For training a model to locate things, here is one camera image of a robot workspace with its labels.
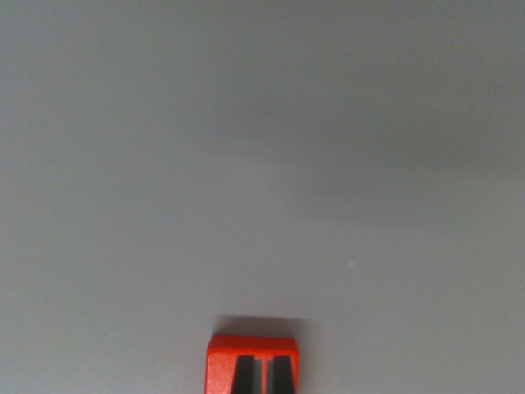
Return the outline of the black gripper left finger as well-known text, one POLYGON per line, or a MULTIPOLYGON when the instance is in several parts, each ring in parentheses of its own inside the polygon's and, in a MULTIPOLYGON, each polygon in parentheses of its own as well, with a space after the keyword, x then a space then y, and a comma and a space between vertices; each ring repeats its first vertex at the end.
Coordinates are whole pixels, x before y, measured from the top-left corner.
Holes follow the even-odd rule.
POLYGON ((235 362, 230 394, 262 392, 262 361, 253 355, 240 355, 235 362))

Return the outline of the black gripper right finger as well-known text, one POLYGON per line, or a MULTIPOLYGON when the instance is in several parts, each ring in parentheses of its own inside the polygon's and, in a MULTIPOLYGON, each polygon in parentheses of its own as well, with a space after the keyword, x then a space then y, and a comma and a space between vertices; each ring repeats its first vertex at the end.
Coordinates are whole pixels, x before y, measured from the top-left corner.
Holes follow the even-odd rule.
POLYGON ((267 362, 266 394, 295 394, 292 359, 278 355, 267 362))

